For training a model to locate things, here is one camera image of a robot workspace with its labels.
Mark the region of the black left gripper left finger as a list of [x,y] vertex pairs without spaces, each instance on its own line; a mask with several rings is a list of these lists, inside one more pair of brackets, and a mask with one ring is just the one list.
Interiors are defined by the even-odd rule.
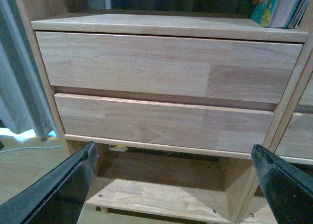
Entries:
[[2,224],[75,224],[85,203],[98,157],[93,141],[31,186],[1,204]]

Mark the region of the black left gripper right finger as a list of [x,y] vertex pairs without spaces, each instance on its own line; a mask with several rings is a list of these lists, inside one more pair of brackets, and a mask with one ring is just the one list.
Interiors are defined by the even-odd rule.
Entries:
[[253,146],[251,159],[276,221],[279,224],[311,224],[313,178],[259,144]]

